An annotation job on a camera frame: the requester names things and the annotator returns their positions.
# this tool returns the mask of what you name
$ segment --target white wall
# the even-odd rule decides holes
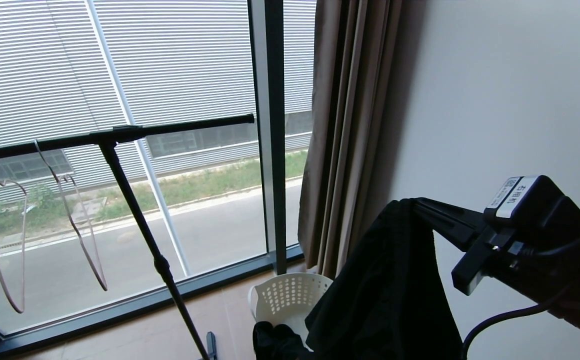
[[[530,174],[580,207],[580,1],[416,1],[399,30],[368,217],[418,196],[482,211],[505,179]],[[461,294],[450,271],[462,253],[436,237],[462,337],[533,304],[492,278]],[[580,331],[548,314],[507,321],[470,359],[580,360]]]

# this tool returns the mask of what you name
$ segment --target street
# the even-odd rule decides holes
[[[297,243],[300,182],[286,187],[287,243]],[[192,275],[239,262],[266,251],[261,190],[252,196],[172,215]],[[183,269],[169,238],[164,220],[148,222],[175,280]],[[97,308],[106,303],[162,287],[148,246],[133,223],[95,234],[100,262],[107,282],[104,291],[88,265],[76,239],[32,246],[25,251],[25,312],[9,305],[0,285],[0,331],[11,333],[36,324]],[[84,236],[84,242],[92,243]],[[4,256],[0,266],[18,299],[15,281],[21,255]]]

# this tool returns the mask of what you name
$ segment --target white laundry basket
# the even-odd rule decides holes
[[[254,285],[248,293],[248,304],[256,322],[273,326],[285,324],[300,335],[306,344],[306,317],[332,284],[326,276],[314,273],[286,273]],[[252,293],[256,290],[256,304]]]

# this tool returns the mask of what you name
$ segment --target grass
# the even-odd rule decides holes
[[[285,177],[294,178],[304,173],[308,151],[286,153]],[[215,170],[205,170],[178,177],[163,178],[159,186],[169,206],[186,203],[232,191],[240,191],[261,185],[261,166],[257,160],[249,159],[222,166]],[[150,186],[144,182],[132,185],[132,191],[143,212],[157,208],[155,196]],[[108,221],[130,215],[130,208],[121,195],[119,187],[108,187],[98,191],[96,198],[107,198],[105,207],[97,215],[98,221]],[[68,225],[66,209],[61,200],[45,186],[30,191],[28,203],[36,207],[25,216],[26,233],[47,230]],[[72,209],[76,200],[69,200]],[[0,236],[21,231],[22,203],[0,204]]]

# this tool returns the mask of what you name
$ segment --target clothes hanger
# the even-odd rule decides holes
[[[76,233],[76,235],[79,239],[79,244],[81,246],[81,249],[83,250],[84,255],[86,256],[86,260],[88,260],[89,267],[92,270],[92,272],[94,273],[94,276],[96,277],[98,284],[101,286],[101,289],[103,289],[105,292],[107,292],[108,291],[108,284],[106,283],[106,278],[105,278],[104,273],[103,273],[103,267],[101,266],[99,251],[97,250],[97,242],[95,241],[95,236],[94,236],[94,230],[92,228],[90,216],[88,215],[88,212],[86,211],[86,208],[84,206],[84,200],[82,199],[82,194],[79,192],[79,187],[77,186],[77,183],[75,182],[75,178],[73,178],[73,176],[70,174],[57,175],[57,173],[52,169],[52,166],[50,166],[50,164],[46,161],[46,158],[44,157],[43,153],[41,152],[41,149],[39,148],[39,142],[35,140],[34,146],[36,147],[36,151],[39,153],[41,160],[43,160],[43,163],[45,164],[45,166],[50,170],[50,173],[52,174],[52,177],[54,178],[54,182],[57,184],[57,187],[59,188],[59,194],[61,196],[61,200],[63,201],[63,207],[65,208],[66,214],[68,214],[68,220],[70,221],[70,225],[72,226],[72,229],[74,230],[74,232]],[[70,211],[70,206],[68,205],[68,201],[66,200],[66,195],[64,194],[64,189],[62,187],[62,183],[72,184],[72,186],[74,187],[74,191],[77,195],[77,199],[79,200],[79,204],[80,204],[81,208],[83,209],[83,212],[84,212],[85,217],[86,217],[86,221],[88,223],[89,235],[92,239],[92,249],[91,250],[88,250],[88,248],[84,242],[84,237],[82,236],[82,233],[79,231],[79,228],[77,228],[77,225],[75,224],[75,220],[73,219],[73,215],[71,214],[71,211]]]
[[[26,260],[26,213],[27,213],[27,208],[28,208],[28,193],[26,192],[26,189],[24,189],[23,186],[21,186],[20,183],[16,182],[15,180],[10,180],[9,178],[6,178],[5,180],[0,180],[0,187],[5,187],[8,184],[14,184],[16,185],[19,189],[21,189],[21,192],[23,193],[24,196],[24,200],[23,200],[23,219],[22,219],[22,225],[21,225],[21,297],[20,299],[18,299],[18,302],[15,301],[14,296],[12,296],[11,291],[8,287],[8,284],[6,283],[5,277],[4,277],[4,272],[2,271],[2,267],[0,264],[0,284],[1,284],[1,288],[3,289],[3,292],[6,296],[6,299],[8,299],[8,303],[10,304],[10,306],[14,309],[15,312],[18,312],[19,314],[22,314],[25,309],[26,309],[26,302],[25,302],[25,290],[26,290],[26,274],[25,274],[25,260]]]

